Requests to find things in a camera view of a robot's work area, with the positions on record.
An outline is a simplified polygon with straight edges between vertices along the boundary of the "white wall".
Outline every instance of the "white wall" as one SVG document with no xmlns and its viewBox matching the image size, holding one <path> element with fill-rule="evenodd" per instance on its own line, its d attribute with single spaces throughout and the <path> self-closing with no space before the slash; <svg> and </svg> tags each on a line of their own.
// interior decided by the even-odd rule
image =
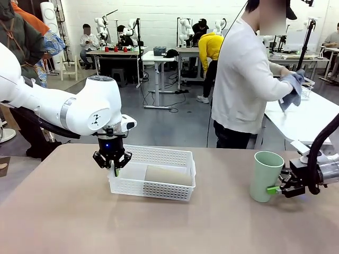
<svg viewBox="0 0 339 254">
<path fill-rule="evenodd" d="M 83 33 L 82 25 L 88 23 L 96 32 L 94 19 L 106 13 L 119 9 L 109 16 L 110 32 L 116 42 L 114 19 L 119 24 L 127 25 L 130 18 L 141 19 L 141 35 L 146 46 L 176 46 L 176 18 L 188 17 L 196 23 L 200 18 L 208 21 L 210 28 L 214 28 L 216 19 L 226 18 L 231 25 L 237 14 L 246 3 L 246 0 L 62 0 L 66 25 L 69 31 L 71 49 L 73 53 L 80 51 L 79 39 Z M 298 20 L 289 22 L 290 29 L 300 29 L 309 16 L 320 17 L 316 32 L 321 33 L 321 42 L 335 31 L 339 17 L 338 0 L 316 0 L 314 8 L 308 7 L 301 0 L 292 0 L 291 5 Z"/>
</svg>

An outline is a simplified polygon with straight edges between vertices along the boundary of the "white plastic basket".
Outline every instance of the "white plastic basket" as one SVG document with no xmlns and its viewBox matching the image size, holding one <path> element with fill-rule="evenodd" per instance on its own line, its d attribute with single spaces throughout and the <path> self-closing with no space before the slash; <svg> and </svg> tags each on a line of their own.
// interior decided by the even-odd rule
<svg viewBox="0 0 339 254">
<path fill-rule="evenodd" d="M 132 159 L 120 170 L 118 177 L 111 169 L 108 175 L 111 193 L 179 201 L 190 200 L 195 188 L 196 174 L 192 152 L 129 145 L 124 145 L 124 148 L 132 152 Z M 192 177 L 192 186 L 145 181 L 148 166 L 187 174 Z"/>
<path fill-rule="evenodd" d="M 302 83 L 302 94 L 301 94 L 301 99 L 303 100 L 308 100 L 309 99 L 309 95 L 312 91 L 312 89 L 314 88 L 315 82 L 305 78 L 305 82 Z"/>
</svg>

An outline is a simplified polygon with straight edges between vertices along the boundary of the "person in yellow hoodie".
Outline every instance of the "person in yellow hoodie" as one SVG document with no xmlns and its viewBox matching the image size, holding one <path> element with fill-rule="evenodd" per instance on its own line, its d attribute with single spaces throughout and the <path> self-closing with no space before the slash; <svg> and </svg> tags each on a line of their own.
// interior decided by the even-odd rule
<svg viewBox="0 0 339 254">
<path fill-rule="evenodd" d="M 198 42 L 199 57 L 203 66 L 204 84 L 203 95 L 197 97 L 198 102 L 210 103 L 208 97 L 210 96 L 213 81 L 217 76 L 217 66 L 219 52 L 224 41 L 224 37 L 216 35 L 215 33 L 196 33 L 193 38 L 193 43 Z M 211 58 L 212 62 L 208 65 L 207 58 Z"/>
</svg>

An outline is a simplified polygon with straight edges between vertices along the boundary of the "light green mug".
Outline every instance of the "light green mug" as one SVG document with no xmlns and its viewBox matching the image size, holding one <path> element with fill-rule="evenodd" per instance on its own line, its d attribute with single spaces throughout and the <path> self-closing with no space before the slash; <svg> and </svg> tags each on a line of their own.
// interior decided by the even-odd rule
<svg viewBox="0 0 339 254">
<path fill-rule="evenodd" d="M 249 194 L 254 200 L 265 203 L 271 199 L 267 188 L 275 186 L 285 161 L 276 153 L 268 151 L 257 152 L 254 158 L 255 168 Z"/>
</svg>

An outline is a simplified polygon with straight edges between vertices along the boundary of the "yellow jacket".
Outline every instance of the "yellow jacket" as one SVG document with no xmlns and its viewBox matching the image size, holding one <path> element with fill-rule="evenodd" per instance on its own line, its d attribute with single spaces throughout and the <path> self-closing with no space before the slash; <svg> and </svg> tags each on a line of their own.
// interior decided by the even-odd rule
<svg viewBox="0 0 339 254">
<path fill-rule="evenodd" d="M 199 57 L 202 62 L 204 72 L 208 69 L 208 57 L 212 60 L 218 60 L 223 41 L 224 37 L 216 35 L 213 32 L 203 35 L 199 40 Z"/>
</svg>

